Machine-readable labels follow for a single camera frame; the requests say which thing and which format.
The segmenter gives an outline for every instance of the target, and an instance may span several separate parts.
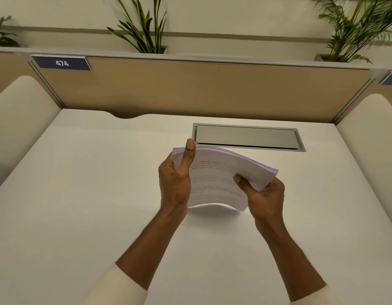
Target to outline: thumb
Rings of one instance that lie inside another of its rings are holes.
[[[193,159],[196,155],[196,143],[193,139],[188,139],[186,141],[186,148],[183,152],[182,161],[178,170],[186,170],[189,171],[190,165],[193,163]]]
[[[257,191],[251,186],[248,180],[239,174],[236,174],[233,177],[235,183],[237,183],[238,187],[247,194],[248,199]]]

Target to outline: planter box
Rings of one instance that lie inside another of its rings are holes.
[[[330,58],[329,54],[316,54],[315,61],[330,62],[329,58]],[[340,62],[341,58],[342,58],[342,56],[339,56],[337,58],[337,61],[335,61],[335,62]]]

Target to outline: white sleeve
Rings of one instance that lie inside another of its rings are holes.
[[[300,300],[291,302],[290,305],[342,305],[342,303],[331,290],[330,286],[326,285],[324,288]]]
[[[92,288],[80,305],[143,305],[148,291],[138,285],[115,263]]]

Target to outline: palm plant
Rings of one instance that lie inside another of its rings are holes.
[[[125,35],[123,35],[121,32],[116,31],[109,27],[107,27],[107,29],[114,35],[128,41],[132,46],[134,46],[138,50],[138,52],[154,53],[154,54],[163,53],[163,50],[161,51],[161,42],[162,42],[163,29],[165,27],[165,22],[166,22],[166,18],[165,18],[166,12],[163,14],[162,20],[158,24],[158,12],[159,12],[159,6],[161,4],[161,0],[154,0],[155,43],[152,41],[151,32],[150,32],[152,18],[149,17],[149,11],[147,15],[144,14],[141,2],[139,0],[131,0],[132,4],[134,5],[137,11],[138,20],[141,24],[141,29],[140,29],[132,21],[124,3],[121,0],[117,0],[117,1],[118,3],[120,3],[120,5],[124,10],[122,14],[124,15],[125,18],[125,21],[119,20],[120,25],[118,25],[118,27],[123,31],[127,32],[128,35],[130,35],[136,41],[136,45]]]
[[[371,61],[358,54],[373,43],[380,45],[392,40],[392,0],[359,0],[351,18],[344,13],[338,0],[315,0],[320,5],[319,19],[334,27],[334,34],[327,47],[331,49],[327,61]]]
[[[0,18],[0,27],[5,21],[10,20],[10,19],[11,19],[11,16],[1,17]],[[13,33],[2,32],[0,30],[0,47],[20,47],[20,45],[15,40],[11,39],[7,35],[17,36]]]

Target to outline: desk surface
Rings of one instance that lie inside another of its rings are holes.
[[[192,124],[298,128],[306,152],[232,149],[279,169],[285,222],[345,304],[392,304],[392,224],[332,124],[64,109],[0,187],[0,305],[79,301],[158,210],[157,168]],[[189,210],[147,304],[287,304],[248,210]]]

